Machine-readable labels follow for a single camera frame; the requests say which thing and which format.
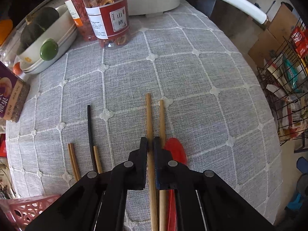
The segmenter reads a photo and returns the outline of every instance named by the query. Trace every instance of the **white bowl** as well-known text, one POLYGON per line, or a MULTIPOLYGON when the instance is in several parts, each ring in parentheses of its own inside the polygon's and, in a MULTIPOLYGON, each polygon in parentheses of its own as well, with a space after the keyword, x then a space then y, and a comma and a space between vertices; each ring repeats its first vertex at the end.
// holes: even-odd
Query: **white bowl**
MULTIPOLYGON (((69 29, 69 31, 66 32, 66 34, 57 42, 59 47, 60 47, 60 45, 62 45, 67 40, 67 38, 74 32, 74 30, 76 30, 76 27, 75 27, 75 25, 72 25, 72 27, 69 29)), ((38 59, 38 61, 35 62, 34 64, 29 64, 27 62, 22 61, 20 63, 20 68, 23 72, 29 72, 29 71, 36 69, 37 66, 40 65, 43 61, 44 60, 42 58, 38 59)))
POLYGON ((56 60, 58 60, 72 45, 77 37, 77 29, 75 28, 73 32, 59 45, 59 51, 55 58, 50 61, 44 61, 43 59, 38 60, 35 63, 35 68, 24 71, 25 74, 39 74, 48 67, 50 67, 56 60))
POLYGON ((61 5, 56 8, 59 13, 59 19, 55 21, 34 43, 32 43, 19 57, 29 65, 37 62, 40 57, 40 50, 43 43, 48 39, 58 42, 66 32, 75 25, 67 6, 61 5))

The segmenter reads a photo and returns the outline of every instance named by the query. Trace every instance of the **red jar label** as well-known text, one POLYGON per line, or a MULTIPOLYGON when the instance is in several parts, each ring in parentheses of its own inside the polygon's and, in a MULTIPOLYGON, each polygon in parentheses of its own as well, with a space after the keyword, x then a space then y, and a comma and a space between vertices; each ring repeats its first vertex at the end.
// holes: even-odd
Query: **red jar label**
POLYGON ((127 0, 105 6, 86 8, 93 31, 99 39, 113 39, 129 27, 127 0))

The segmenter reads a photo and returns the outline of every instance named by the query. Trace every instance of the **pink plastic basket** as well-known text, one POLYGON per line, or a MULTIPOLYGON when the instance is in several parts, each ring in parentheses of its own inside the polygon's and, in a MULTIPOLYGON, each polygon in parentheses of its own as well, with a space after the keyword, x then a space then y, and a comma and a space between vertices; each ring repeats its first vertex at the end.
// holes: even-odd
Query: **pink plastic basket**
POLYGON ((22 199, 0 200, 0 206, 9 221, 24 230, 33 219, 54 203, 60 195, 34 196, 22 199))

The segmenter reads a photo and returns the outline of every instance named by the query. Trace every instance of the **red snack package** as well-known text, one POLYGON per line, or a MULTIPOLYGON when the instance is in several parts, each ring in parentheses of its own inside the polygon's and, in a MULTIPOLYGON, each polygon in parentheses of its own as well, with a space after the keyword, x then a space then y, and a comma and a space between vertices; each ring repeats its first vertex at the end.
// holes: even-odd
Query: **red snack package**
POLYGON ((0 134, 0 157, 7 156, 7 149, 5 146, 5 134, 0 134))
POLYGON ((306 38, 304 32, 300 29, 300 27, 296 26, 291 34, 291 38, 293 43, 295 44, 295 50, 300 55, 300 57, 304 57, 307 54, 308 50, 308 39, 306 38))

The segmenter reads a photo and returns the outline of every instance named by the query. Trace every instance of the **black stick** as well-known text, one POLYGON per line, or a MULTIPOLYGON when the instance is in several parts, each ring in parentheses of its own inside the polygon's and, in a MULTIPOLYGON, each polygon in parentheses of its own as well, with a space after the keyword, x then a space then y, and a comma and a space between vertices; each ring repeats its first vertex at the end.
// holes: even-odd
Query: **black stick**
POLYGON ((97 171, 95 154, 94 154, 94 142, 93 142, 93 134, 92 134, 92 121, 91 121, 91 105, 88 105, 88 133, 89 133, 89 145, 90 145, 90 153, 91 153, 91 160, 93 170, 97 171))

